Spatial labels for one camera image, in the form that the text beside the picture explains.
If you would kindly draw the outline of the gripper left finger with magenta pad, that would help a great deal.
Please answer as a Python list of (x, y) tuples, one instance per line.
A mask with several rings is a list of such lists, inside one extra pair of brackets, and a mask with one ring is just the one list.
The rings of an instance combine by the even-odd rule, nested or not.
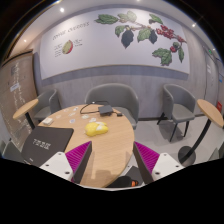
[(91, 153), (92, 142), (89, 141), (67, 153), (57, 152), (41, 166), (41, 169), (65, 180), (79, 184)]

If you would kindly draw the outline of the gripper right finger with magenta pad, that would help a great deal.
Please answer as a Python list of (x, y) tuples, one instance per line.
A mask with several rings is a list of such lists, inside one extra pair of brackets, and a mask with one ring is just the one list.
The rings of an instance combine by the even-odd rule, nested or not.
[(133, 154), (145, 184), (183, 169), (183, 166), (168, 153), (159, 154), (138, 142), (133, 143)]

